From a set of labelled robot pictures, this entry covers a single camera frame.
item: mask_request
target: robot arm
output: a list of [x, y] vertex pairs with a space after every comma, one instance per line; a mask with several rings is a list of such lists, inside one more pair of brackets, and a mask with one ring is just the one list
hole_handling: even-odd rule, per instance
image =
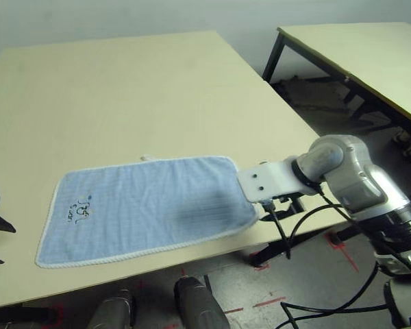
[[[354, 136], [330, 135], [317, 139], [309, 152], [281, 162], [266, 162], [239, 171], [238, 180], [250, 202], [300, 193], [330, 191], [361, 227], [411, 262], [411, 203], [384, 170], [371, 162], [366, 145]], [[377, 246], [375, 257], [386, 273], [411, 271]]]

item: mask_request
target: cable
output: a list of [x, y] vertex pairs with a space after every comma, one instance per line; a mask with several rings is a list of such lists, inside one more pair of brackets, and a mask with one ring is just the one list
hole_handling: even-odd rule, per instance
[[[377, 306], [369, 306], [369, 307], [362, 307], [362, 308], [348, 308], [346, 310], [338, 310], [333, 314], [344, 314], [344, 313], [365, 313], [365, 312], [374, 312], [376, 310], [386, 310], [388, 308], [387, 304], [377, 305]], [[328, 315], [320, 314], [320, 315], [307, 315], [305, 317], [296, 317], [294, 318], [295, 321], [306, 320], [306, 319], [314, 319], [315, 317], [326, 317]], [[275, 329], [280, 329], [284, 327], [286, 324], [289, 324], [290, 321], [285, 321], [284, 323], [280, 324]]]
[[336, 210], [337, 213], [339, 213], [342, 217], [344, 217], [351, 225], [353, 225], [356, 230], [365, 235], [367, 238], [369, 238], [369, 240], [374, 243], [376, 246], [380, 247], [381, 249], [385, 250], [386, 252], [388, 252], [389, 254], [391, 254], [393, 257], [395, 257], [399, 262], [401, 262], [402, 264], [404, 264], [409, 270], [411, 270], [411, 263], [404, 259], [401, 255], [399, 255], [393, 248], [389, 247], [386, 243], [378, 240], [377, 238], [375, 238], [374, 236], [372, 236], [370, 233], [368, 233], [367, 231], [363, 230], [360, 225], [358, 223], [356, 223], [356, 221], [354, 221], [353, 219], [351, 219], [349, 216], [347, 216], [345, 213], [343, 213], [339, 207], [337, 207], [332, 201], [330, 201], [323, 192], [319, 192], [319, 194], [321, 195], [321, 197], [326, 201], [326, 203], [328, 203], [329, 205], [332, 206], [332, 208], [334, 208]]
[[[314, 312], [314, 313], [331, 313], [333, 310], [328, 308], [312, 308], [312, 310], [303, 309], [304, 307], [295, 307], [296, 309], [305, 310], [307, 312]], [[344, 310], [337, 310], [336, 313], [361, 313], [361, 312], [372, 312], [374, 310], [386, 310], [388, 308], [387, 304], [377, 305], [377, 306], [369, 306], [369, 307], [358, 307], [358, 308], [346, 308]]]
[[275, 225], [277, 226], [277, 229], [279, 230], [280, 237], [282, 238], [282, 240], [285, 244], [286, 257], [287, 257], [287, 259], [290, 259], [290, 243], [288, 242], [288, 238], [286, 237], [285, 231], [283, 231], [283, 227], [280, 224], [280, 221], [277, 218], [277, 215], [275, 214], [275, 211], [274, 210], [269, 210], [269, 213], [273, 216]]
[[[372, 281], [375, 279], [377, 273], [378, 273], [378, 269], [379, 269], [379, 264], [377, 264], [377, 262], [375, 263], [375, 266], [373, 268], [373, 270], [371, 271], [371, 274], [369, 276], [369, 278], [366, 280], [366, 282], [362, 285], [361, 289], [345, 304], [341, 305], [338, 308], [335, 309], [331, 309], [331, 310], [326, 310], [323, 308], [309, 308], [309, 307], [305, 307], [305, 306], [298, 306], [298, 305], [294, 305], [294, 304], [289, 304], [289, 303], [280, 303], [280, 305], [282, 306], [282, 308], [284, 309], [285, 313], [288, 315], [289, 320], [283, 322], [282, 324], [280, 324], [278, 327], [276, 327], [276, 329], [279, 329], [283, 326], [285, 326], [286, 324], [292, 324], [292, 326], [294, 328], [298, 328], [296, 322], [299, 320], [304, 320], [304, 319], [315, 319], [317, 317], [327, 317], [329, 315], [335, 314], [335, 313], [339, 313], [339, 311], [344, 310], [345, 308], [349, 307], [350, 305], [352, 305], [359, 297], [362, 296], [362, 294], [367, 290], [367, 288], [370, 286], [370, 284], [372, 283]], [[305, 317], [297, 317], [294, 318], [288, 308], [296, 308], [299, 310], [306, 310], [308, 312], [317, 312], [317, 313], [322, 313], [322, 314], [316, 314], [316, 315], [306, 315]]]
[[303, 222], [306, 219], [308, 219], [310, 216], [312, 216], [313, 214], [315, 214], [318, 211], [329, 209], [329, 208], [335, 208], [335, 207], [341, 207], [342, 208], [342, 206], [340, 204], [334, 204], [334, 205], [326, 204], [324, 206], [320, 206], [318, 208], [312, 209], [310, 212], [307, 212], [304, 216], [302, 216], [302, 218], [300, 218], [300, 220], [297, 222], [297, 224], [292, 229], [292, 233], [290, 234], [289, 240], [288, 240], [289, 241], [288, 242], [289, 246], [292, 247], [295, 236], [297, 234], [297, 230], [300, 228], [301, 224], [303, 224]]

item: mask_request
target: beige table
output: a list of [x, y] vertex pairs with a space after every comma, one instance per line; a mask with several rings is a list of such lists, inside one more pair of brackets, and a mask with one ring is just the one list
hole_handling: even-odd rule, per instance
[[278, 30], [263, 73], [266, 81], [286, 45], [411, 132], [410, 24], [300, 25]]
[[[41, 269], [35, 255], [68, 171], [224, 155], [241, 168], [306, 152], [317, 135], [215, 32], [89, 40], [0, 55], [0, 306], [277, 240], [273, 223], [118, 263]], [[304, 197], [308, 210], [323, 204]], [[288, 234], [301, 215], [284, 220]], [[318, 213], [301, 232], [341, 221]]]

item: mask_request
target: table leg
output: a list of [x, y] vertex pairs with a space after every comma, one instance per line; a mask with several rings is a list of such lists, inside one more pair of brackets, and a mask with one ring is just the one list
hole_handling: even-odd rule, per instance
[[[297, 235], [294, 238], [294, 244], [292, 246], [294, 247], [328, 229], [329, 228], [322, 228], [321, 230], [316, 230], [309, 233]], [[268, 247], [265, 247], [264, 249], [260, 250], [257, 254], [253, 254], [252, 256], [250, 256], [249, 263], [251, 266], [261, 267], [263, 263], [265, 263], [273, 257], [276, 257], [277, 255], [284, 253], [285, 250], [286, 247], [283, 240], [270, 242], [268, 244]]]
[[397, 127], [395, 123], [387, 123], [386, 125], [378, 125], [376, 127], [372, 127], [369, 129], [360, 130], [361, 134], [370, 134], [371, 132], [378, 132], [380, 130], [390, 129], [393, 127]]
[[[404, 130], [408, 131], [411, 134], [411, 119], [405, 117], [402, 113], [400, 113], [397, 109], [393, 108], [389, 103], [385, 103], [384, 100], [380, 99], [377, 95], [374, 95], [370, 90], [366, 89], [365, 87], [361, 86], [359, 83], [353, 81], [346, 73], [339, 71], [337, 67], [331, 65], [329, 62], [325, 61], [322, 57], [318, 57], [316, 54], [311, 53], [308, 49], [304, 46], [299, 45], [297, 42], [293, 41], [290, 38], [283, 39], [284, 44], [291, 48], [293, 51], [298, 53], [299, 55], [303, 56], [306, 60], [310, 61], [321, 70], [325, 71], [328, 75], [330, 75], [333, 79], [341, 82], [344, 86], [351, 90], [351, 92], [359, 95], [361, 98], [365, 100], [365, 102], [370, 102], [371, 106], [384, 113], [390, 120], [392, 120], [393, 125], [398, 125], [402, 127]], [[357, 119], [363, 112], [368, 112], [369, 109], [359, 109], [353, 115], [352, 119]]]
[[327, 235], [327, 237], [334, 245], [340, 245], [341, 243], [359, 234], [360, 232], [354, 226], [349, 226], [342, 231], [331, 232]]
[[52, 308], [7, 306], [0, 308], [0, 324], [8, 322], [54, 323], [57, 313]]
[[277, 36], [277, 40], [275, 41], [273, 50], [268, 59], [268, 63], [266, 63], [265, 71], [263, 71], [262, 79], [266, 82], [270, 82], [273, 76], [275, 67], [279, 62], [280, 55], [282, 54], [283, 48], [285, 47], [284, 36], [280, 34]]
[[355, 96], [356, 96], [356, 93], [354, 91], [350, 90], [347, 93], [347, 95], [345, 95], [345, 97], [343, 99], [343, 102], [346, 103], [346, 104], [350, 103], [353, 100], [353, 98], [355, 98]]
[[351, 120], [359, 120], [366, 113], [377, 112], [378, 109], [368, 102], [364, 102], [356, 111], [350, 116]]

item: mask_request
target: towel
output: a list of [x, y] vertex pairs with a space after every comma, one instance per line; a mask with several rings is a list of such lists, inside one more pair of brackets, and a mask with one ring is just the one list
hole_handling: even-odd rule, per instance
[[125, 260], [235, 234], [257, 219], [226, 157], [73, 171], [56, 187], [36, 264]]

